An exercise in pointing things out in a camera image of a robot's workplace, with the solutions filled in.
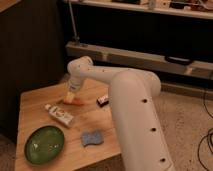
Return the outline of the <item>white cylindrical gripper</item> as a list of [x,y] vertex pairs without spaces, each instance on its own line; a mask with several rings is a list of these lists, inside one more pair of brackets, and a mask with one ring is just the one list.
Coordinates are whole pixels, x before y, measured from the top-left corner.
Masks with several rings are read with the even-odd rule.
[[76,93],[73,93],[73,92],[77,92],[81,89],[82,79],[79,77],[71,76],[68,80],[68,86],[69,86],[69,90],[71,92],[67,91],[66,96],[63,99],[64,103],[71,102],[71,104],[75,104],[76,103]]

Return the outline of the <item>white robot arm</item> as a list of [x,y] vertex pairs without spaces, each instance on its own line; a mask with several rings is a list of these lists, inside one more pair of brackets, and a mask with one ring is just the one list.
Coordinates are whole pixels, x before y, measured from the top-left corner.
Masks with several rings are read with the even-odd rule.
[[150,71],[95,66],[88,56],[67,65],[69,90],[77,92],[91,78],[109,85],[112,118],[126,171],[175,171],[153,98],[161,91]]

